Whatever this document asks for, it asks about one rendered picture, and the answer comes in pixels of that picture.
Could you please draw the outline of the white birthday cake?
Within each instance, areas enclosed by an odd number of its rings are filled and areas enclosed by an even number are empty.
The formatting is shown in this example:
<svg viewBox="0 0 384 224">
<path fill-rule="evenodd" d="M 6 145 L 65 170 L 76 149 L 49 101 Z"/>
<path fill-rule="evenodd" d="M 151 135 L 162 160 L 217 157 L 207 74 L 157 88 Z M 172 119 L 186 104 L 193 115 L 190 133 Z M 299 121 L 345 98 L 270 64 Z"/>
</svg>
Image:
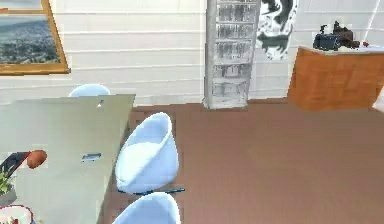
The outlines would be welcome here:
<svg viewBox="0 0 384 224">
<path fill-rule="evenodd" d="M 0 224 L 35 224 L 31 210 L 22 205 L 0 207 Z"/>
</svg>

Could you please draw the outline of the white egg chair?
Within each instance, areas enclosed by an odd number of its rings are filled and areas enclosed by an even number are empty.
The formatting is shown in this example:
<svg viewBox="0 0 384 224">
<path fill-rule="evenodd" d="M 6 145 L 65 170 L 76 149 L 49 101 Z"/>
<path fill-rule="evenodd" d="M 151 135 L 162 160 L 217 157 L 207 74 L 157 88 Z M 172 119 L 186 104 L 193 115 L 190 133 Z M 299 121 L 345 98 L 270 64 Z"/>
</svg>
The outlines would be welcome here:
<svg viewBox="0 0 384 224">
<path fill-rule="evenodd" d="M 165 112 L 145 118 L 130 134 L 115 164 L 117 189 L 144 193 L 172 182 L 179 170 L 179 155 L 172 121 Z"/>
<path fill-rule="evenodd" d="M 171 195 L 155 192 L 127 206 L 112 224 L 181 224 L 181 216 Z"/>
<path fill-rule="evenodd" d="M 69 97 L 110 95 L 110 90 L 102 84 L 84 84 L 69 93 Z"/>
</svg>

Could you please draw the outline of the grey glass block column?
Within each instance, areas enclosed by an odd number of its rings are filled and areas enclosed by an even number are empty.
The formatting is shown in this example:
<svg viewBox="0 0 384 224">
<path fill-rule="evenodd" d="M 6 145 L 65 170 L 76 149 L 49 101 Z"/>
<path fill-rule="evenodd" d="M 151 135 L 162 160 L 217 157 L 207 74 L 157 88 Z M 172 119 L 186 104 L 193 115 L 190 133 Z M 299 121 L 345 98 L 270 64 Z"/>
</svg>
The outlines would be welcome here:
<svg viewBox="0 0 384 224">
<path fill-rule="evenodd" d="M 207 0 L 204 106 L 247 105 L 261 0 Z"/>
</svg>

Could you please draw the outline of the small grey phone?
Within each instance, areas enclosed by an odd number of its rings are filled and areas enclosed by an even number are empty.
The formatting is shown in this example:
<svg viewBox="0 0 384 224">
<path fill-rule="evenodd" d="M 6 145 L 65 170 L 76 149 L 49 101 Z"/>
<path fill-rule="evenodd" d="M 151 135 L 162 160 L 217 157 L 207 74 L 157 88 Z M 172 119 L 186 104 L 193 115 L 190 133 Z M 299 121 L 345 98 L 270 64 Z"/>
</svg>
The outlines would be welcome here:
<svg viewBox="0 0 384 224">
<path fill-rule="evenodd" d="M 95 160 L 100 159 L 101 155 L 102 155 L 101 153 L 85 154 L 85 155 L 82 156 L 81 161 L 82 162 L 85 162 L 85 161 L 95 161 Z"/>
</svg>

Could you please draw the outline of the pale green dining table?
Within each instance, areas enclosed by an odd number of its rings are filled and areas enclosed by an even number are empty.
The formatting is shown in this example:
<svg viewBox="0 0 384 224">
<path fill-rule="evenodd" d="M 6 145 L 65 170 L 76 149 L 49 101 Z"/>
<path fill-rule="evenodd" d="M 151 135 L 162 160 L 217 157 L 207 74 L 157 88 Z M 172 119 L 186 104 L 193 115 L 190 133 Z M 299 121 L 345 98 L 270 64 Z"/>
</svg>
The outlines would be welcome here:
<svg viewBox="0 0 384 224">
<path fill-rule="evenodd" d="M 101 108 L 96 108 L 104 100 Z M 46 161 L 21 165 L 15 203 L 42 224 L 104 224 L 105 199 L 132 95 L 22 100 L 0 106 L 0 162 L 13 152 L 42 149 Z M 85 154 L 101 153 L 82 162 Z"/>
</svg>

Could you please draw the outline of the orange wooden cabinet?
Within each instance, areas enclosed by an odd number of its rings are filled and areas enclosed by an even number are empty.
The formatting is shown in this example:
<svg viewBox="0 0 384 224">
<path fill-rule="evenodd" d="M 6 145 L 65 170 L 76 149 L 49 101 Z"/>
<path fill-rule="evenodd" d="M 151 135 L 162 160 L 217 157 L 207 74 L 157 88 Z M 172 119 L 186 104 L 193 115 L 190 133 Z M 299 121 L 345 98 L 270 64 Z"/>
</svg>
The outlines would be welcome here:
<svg viewBox="0 0 384 224">
<path fill-rule="evenodd" d="M 287 98 L 309 111 L 369 108 L 384 87 L 384 50 L 299 47 Z"/>
</svg>

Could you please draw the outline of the dark blue toaster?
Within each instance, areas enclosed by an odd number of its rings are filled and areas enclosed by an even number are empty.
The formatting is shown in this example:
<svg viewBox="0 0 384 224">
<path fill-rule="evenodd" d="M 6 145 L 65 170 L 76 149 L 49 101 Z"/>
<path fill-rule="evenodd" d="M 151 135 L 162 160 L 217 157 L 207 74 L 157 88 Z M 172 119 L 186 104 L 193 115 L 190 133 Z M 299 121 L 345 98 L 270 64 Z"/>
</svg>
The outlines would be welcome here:
<svg viewBox="0 0 384 224">
<path fill-rule="evenodd" d="M 322 51 L 337 51 L 340 47 L 340 36 L 337 34 L 326 34 L 326 24 L 320 26 L 319 33 L 314 37 L 313 47 Z"/>
</svg>

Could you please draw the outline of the brown round bread loaf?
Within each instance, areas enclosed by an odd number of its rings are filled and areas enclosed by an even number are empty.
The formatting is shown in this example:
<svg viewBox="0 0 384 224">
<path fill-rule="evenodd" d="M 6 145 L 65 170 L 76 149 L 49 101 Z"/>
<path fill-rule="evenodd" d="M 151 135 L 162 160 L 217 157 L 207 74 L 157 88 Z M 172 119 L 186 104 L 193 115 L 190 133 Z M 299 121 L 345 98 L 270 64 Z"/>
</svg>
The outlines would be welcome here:
<svg viewBox="0 0 384 224">
<path fill-rule="evenodd" d="M 31 151 L 27 157 L 27 166 L 30 169 L 35 169 L 42 165 L 47 159 L 47 153 L 44 150 Z"/>
</svg>

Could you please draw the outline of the dark brown coffee machine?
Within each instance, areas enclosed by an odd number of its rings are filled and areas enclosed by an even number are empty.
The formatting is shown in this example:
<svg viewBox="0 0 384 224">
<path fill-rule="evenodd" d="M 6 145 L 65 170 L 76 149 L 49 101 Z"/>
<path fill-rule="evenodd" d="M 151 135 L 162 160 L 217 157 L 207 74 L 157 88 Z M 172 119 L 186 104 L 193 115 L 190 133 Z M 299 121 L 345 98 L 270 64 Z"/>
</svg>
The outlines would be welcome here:
<svg viewBox="0 0 384 224">
<path fill-rule="evenodd" d="M 346 27 L 341 27 L 338 21 L 334 22 L 333 34 L 339 36 L 341 46 L 352 49 L 360 46 L 360 42 L 354 40 L 354 33 Z"/>
</svg>

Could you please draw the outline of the wood framed landscape picture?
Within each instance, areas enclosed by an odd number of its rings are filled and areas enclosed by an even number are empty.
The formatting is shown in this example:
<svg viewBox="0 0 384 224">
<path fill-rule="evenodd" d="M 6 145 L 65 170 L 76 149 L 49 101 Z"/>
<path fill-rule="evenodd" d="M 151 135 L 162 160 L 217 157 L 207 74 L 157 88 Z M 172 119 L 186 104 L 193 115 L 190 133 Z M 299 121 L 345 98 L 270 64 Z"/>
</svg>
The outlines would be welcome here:
<svg viewBox="0 0 384 224">
<path fill-rule="evenodd" d="M 0 0 L 0 76 L 69 73 L 50 0 Z"/>
</svg>

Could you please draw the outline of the green potted plant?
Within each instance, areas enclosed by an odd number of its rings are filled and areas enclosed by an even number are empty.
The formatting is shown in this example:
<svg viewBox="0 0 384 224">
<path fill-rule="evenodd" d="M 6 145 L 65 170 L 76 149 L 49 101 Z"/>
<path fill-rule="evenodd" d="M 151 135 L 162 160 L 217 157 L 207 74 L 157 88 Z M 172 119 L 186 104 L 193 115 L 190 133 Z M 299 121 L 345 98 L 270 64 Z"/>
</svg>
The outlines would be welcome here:
<svg viewBox="0 0 384 224">
<path fill-rule="evenodd" d="M 17 199 L 12 174 L 5 168 L 0 169 L 0 207 L 8 206 Z"/>
</svg>

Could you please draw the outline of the black and white wall poster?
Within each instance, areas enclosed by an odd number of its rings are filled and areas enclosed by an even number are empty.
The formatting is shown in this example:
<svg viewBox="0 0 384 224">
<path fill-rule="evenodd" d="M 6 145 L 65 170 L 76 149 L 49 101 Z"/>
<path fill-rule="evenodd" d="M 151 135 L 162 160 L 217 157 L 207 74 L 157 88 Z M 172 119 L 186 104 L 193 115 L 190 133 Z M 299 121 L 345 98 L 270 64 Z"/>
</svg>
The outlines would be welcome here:
<svg viewBox="0 0 384 224">
<path fill-rule="evenodd" d="M 257 43 L 270 60 L 283 60 L 288 54 L 299 0 L 261 0 Z"/>
</svg>

